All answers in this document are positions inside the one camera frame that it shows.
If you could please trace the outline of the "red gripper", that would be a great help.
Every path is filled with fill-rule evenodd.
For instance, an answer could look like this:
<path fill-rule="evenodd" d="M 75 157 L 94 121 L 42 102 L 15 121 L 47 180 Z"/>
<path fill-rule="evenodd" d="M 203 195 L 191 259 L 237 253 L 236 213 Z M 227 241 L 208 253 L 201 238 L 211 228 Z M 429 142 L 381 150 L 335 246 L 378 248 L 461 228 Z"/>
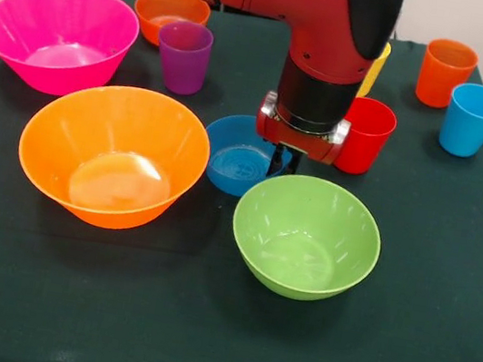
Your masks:
<path fill-rule="evenodd" d="M 293 129 L 273 112 L 258 111 L 256 120 L 257 133 L 268 142 L 276 144 L 267 171 L 270 176 L 281 170 L 284 145 L 294 149 L 291 150 L 291 159 L 286 165 L 286 173 L 296 173 L 303 153 L 313 161 L 331 165 L 339 156 L 350 131 L 349 122 L 339 122 L 331 133 L 309 134 Z"/>

